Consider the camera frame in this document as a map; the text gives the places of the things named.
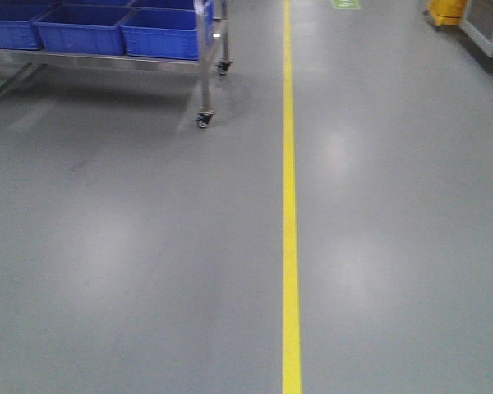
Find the cart leg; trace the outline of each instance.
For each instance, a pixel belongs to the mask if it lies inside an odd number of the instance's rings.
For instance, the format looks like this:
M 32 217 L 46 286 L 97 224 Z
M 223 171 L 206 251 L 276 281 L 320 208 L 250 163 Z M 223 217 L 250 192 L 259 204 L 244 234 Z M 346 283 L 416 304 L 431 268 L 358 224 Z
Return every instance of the cart leg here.
M 15 88 L 20 80 L 25 80 L 33 76 L 38 70 L 40 70 L 44 65 L 34 65 L 27 63 L 22 68 L 15 73 L 11 78 L 6 80 L 0 85 L 0 98 L 7 93 L 7 91 Z
M 224 21 L 228 21 L 227 0 L 221 0 L 221 19 Z M 223 36 L 223 58 L 217 65 L 218 73 L 221 76 L 225 76 L 231 64 L 232 64 L 232 59 L 230 58 L 230 41 L 229 41 L 229 32 L 227 28 Z
M 212 102 L 210 98 L 210 77 L 208 71 L 208 45 L 206 43 L 206 17 L 203 0 L 195 0 L 194 6 L 196 9 L 197 18 L 197 38 L 199 42 L 199 68 L 200 68 L 200 88 L 202 96 L 202 107 L 199 112 L 199 116 L 196 119 L 197 125 L 201 129 L 208 127 L 212 116 L 214 115 L 214 109 L 212 108 Z

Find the gray epoxy floor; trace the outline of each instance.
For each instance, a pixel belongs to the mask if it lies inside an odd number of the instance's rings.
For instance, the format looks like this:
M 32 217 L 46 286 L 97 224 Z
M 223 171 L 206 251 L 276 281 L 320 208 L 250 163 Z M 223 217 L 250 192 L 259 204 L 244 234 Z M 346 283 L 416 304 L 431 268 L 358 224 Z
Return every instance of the gray epoxy floor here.
M 293 1 L 306 394 L 493 393 L 493 75 L 423 2 Z M 282 2 L 191 76 L 0 104 L 0 393 L 281 392 Z

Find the yellow floor line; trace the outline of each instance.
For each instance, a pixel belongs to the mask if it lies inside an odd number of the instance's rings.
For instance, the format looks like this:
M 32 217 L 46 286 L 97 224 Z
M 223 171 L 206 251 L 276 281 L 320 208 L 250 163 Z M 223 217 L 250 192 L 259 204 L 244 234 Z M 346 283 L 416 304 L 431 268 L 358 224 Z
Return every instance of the yellow floor line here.
M 302 394 L 290 0 L 283 14 L 283 394 Z

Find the plastic crate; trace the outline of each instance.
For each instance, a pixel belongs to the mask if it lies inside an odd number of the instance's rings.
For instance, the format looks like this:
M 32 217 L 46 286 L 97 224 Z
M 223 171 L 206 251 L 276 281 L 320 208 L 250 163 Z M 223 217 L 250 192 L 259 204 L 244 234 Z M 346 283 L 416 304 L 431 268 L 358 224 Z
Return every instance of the plastic crate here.
M 194 11 L 142 9 L 122 24 L 122 33 L 130 56 L 199 58 Z
M 205 0 L 205 13 L 207 21 L 211 25 L 214 20 L 214 0 Z M 140 8 L 163 8 L 171 10 L 190 10 L 194 11 L 194 0 L 135 0 L 132 7 Z
M 108 6 L 108 7 L 126 7 L 133 0 L 63 0 L 65 4 L 80 4 L 83 6 Z
M 33 21 L 49 9 L 49 6 L 0 4 L 0 49 L 41 49 L 42 41 Z
M 22 6 L 55 6 L 60 0 L 0 0 L 0 4 L 16 4 Z
M 50 52 L 123 55 L 119 25 L 130 13 L 123 7 L 61 6 L 34 25 Z

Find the wheel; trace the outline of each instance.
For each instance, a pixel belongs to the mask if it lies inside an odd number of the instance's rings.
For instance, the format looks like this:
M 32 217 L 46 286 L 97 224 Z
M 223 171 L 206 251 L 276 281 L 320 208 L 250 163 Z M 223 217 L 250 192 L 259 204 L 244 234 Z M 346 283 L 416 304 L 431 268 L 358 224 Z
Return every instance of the wheel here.
M 200 129 L 205 129 L 212 120 L 213 112 L 199 112 L 199 116 L 196 119 L 197 125 Z
M 220 76 L 225 76 L 227 75 L 228 68 L 232 65 L 232 61 L 226 62 L 222 60 L 217 64 L 217 72 L 219 73 Z
M 205 129 L 206 127 L 208 127 L 208 123 L 206 123 L 202 119 L 197 119 L 197 125 L 199 126 L 200 129 Z

